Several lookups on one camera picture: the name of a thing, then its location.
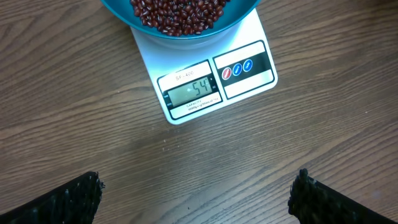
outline round button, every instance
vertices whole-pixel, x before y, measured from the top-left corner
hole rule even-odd
[[[234,66],[233,74],[234,74],[234,76],[238,76],[238,75],[240,75],[241,73],[242,73],[242,65],[241,65],[240,63],[237,63],[237,64]]]
[[[244,64],[243,64],[243,70],[245,72],[248,72],[251,70],[251,68],[253,67],[253,61],[250,59],[247,59]]]
[[[232,75],[232,70],[229,67],[225,68],[223,70],[223,74],[222,74],[223,80],[229,79],[231,77],[231,75]]]

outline pile of beans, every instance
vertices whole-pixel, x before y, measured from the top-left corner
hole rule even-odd
[[[134,15],[142,25],[155,27],[163,34],[200,35],[213,28],[230,0],[130,0]]]

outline wood grain surface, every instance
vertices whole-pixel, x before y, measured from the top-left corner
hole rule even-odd
[[[257,10],[277,86],[172,126],[99,0],[1,0],[0,213],[93,170],[94,223],[298,223],[306,167],[398,222],[398,1]]]

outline blue bowl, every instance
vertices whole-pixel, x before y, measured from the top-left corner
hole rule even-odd
[[[224,8],[224,15],[214,23],[214,28],[203,31],[201,35],[182,35],[180,37],[171,37],[160,33],[156,28],[143,26],[141,20],[134,16],[134,10],[130,5],[129,0],[102,0],[103,4],[114,15],[129,26],[149,35],[173,40],[199,39],[223,32],[245,18],[260,1],[261,0],[231,0],[231,2],[227,2]]]

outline white kitchen scale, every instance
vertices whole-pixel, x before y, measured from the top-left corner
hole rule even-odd
[[[167,121],[182,124],[276,86],[277,72],[254,9],[219,34],[161,39],[132,28]]]

